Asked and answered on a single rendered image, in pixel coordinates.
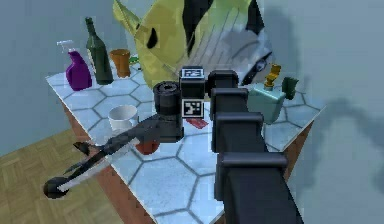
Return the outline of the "hexagon tiled wooden table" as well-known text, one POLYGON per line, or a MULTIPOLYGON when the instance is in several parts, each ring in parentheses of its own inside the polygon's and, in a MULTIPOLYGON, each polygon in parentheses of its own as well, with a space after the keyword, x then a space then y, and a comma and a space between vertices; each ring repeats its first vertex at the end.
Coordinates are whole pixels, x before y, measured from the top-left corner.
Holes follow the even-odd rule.
MULTIPOLYGON (((47 82, 76 125, 101 144, 113 134, 107 118, 112 108, 132 104, 141 119, 155 113, 153 92, 144 84, 142 72, 137 68, 132 72, 131 78, 82 91, 72 90, 63 73, 47 82)), ((112 173, 98 176, 107 181, 108 189, 117 182, 123 191, 131 191, 155 224, 215 224, 224 207, 213 199, 216 155, 210 150, 210 132, 210 126, 197 129, 187 123, 184 139, 162 144, 148 156, 127 145, 107 158, 104 168, 112 173)))

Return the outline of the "white cup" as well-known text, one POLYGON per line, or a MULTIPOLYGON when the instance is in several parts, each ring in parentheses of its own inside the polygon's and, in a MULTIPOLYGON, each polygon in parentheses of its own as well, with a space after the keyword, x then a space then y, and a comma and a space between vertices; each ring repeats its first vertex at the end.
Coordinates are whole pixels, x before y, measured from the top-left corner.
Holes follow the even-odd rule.
POLYGON ((129 130, 139 123, 138 110, 133 105, 119 105, 110 110, 108 119, 113 131, 129 130))

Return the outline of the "red card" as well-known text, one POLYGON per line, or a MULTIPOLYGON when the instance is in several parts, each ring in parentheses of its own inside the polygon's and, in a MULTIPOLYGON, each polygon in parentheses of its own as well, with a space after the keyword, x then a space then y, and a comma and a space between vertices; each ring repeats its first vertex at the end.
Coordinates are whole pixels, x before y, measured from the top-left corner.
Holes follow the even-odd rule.
POLYGON ((197 129, 203 129, 208 123, 201 118, 187 118, 186 121, 197 129))

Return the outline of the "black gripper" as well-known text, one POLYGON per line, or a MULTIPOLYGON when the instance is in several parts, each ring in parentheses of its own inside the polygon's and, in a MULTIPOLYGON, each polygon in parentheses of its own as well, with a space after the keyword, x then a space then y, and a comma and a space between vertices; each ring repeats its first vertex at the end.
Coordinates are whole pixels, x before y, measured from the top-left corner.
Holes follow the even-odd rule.
POLYGON ((141 140, 175 143, 184 137, 181 117, 181 91, 178 82, 163 81, 153 88, 156 114, 147 118, 145 128, 134 127, 111 137, 105 144, 75 142, 73 146, 86 156, 103 152, 112 155, 126 145, 136 146, 141 140))

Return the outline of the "dark green cup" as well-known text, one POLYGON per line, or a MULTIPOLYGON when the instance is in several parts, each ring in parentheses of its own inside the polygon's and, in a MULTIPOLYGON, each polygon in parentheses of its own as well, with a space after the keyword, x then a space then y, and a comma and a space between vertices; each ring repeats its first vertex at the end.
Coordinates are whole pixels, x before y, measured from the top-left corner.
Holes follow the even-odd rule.
POLYGON ((296 85, 299 82, 298 79, 293 77, 285 77, 282 82, 282 91, 285 93, 285 98, 292 100, 296 94, 296 85))

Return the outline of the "orange cup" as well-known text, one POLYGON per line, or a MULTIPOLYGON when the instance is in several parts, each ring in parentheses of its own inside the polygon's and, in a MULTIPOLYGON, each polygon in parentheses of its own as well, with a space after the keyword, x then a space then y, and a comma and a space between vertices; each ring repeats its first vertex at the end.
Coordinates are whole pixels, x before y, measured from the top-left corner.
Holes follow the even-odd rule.
POLYGON ((114 49, 110 52, 110 57, 115 64, 117 75, 120 78, 129 77, 130 71, 130 51, 128 49, 114 49))

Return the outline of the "teal soap dispenser gold pump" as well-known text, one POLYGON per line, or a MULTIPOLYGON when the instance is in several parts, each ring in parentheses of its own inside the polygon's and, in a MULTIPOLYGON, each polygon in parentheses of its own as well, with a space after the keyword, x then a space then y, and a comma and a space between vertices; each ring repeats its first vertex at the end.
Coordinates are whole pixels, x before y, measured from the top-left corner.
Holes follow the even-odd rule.
POLYGON ((274 81, 280 74, 281 66, 273 64, 263 83, 252 84, 249 89, 247 107, 250 112, 260 112, 266 124, 274 123, 279 115, 286 94, 277 89, 274 81))

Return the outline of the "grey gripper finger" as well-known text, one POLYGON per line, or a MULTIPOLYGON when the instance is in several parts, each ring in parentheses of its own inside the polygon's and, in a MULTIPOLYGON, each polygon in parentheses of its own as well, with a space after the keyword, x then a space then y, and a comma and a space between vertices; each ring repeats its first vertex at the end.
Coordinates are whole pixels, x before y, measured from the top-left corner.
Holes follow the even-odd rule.
POLYGON ((126 145, 112 155, 100 152, 94 156, 87 156, 86 159, 68 168, 64 172, 64 176, 49 179, 43 185, 44 195, 50 199, 58 199, 65 196, 72 187, 98 174, 112 162, 125 155, 128 147, 129 145, 126 145))

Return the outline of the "dark green wine bottle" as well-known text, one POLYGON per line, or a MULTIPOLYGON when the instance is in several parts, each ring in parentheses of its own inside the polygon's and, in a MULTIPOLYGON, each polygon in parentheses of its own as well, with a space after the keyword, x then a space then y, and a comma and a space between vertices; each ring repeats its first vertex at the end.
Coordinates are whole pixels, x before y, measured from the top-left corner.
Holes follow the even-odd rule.
POLYGON ((88 31, 86 49, 96 82, 99 85, 109 85, 114 79, 106 46, 96 33, 93 19, 86 17, 85 24, 88 31))

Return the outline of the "yellow black fish statue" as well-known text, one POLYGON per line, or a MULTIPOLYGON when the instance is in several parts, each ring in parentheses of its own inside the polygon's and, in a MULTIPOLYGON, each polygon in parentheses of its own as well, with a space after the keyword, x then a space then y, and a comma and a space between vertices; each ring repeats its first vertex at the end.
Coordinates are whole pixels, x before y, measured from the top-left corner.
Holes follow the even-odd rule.
POLYGON ((257 0, 155 0, 142 18, 119 0, 112 9, 134 38, 150 87, 176 81, 184 66, 201 66, 205 75, 233 70, 247 85, 274 62, 257 0))

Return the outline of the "purple spray bottle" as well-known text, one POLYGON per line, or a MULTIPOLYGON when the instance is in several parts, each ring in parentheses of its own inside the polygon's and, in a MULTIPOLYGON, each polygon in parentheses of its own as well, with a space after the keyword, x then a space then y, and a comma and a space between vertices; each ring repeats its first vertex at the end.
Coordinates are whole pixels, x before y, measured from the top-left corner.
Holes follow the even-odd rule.
POLYGON ((73 91, 81 91, 92 86, 92 78, 88 65, 73 44, 73 40, 57 42, 57 45, 61 46, 71 59, 71 64, 66 69, 67 81, 73 91))

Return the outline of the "red apple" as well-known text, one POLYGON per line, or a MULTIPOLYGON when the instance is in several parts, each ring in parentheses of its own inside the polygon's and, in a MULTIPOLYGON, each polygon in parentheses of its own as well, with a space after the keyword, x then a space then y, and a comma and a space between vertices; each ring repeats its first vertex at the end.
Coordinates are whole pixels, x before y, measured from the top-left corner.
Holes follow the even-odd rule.
POLYGON ((142 155, 150 155, 157 151, 160 143, 157 141, 140 142, 135 146, 138 152, 142 155))

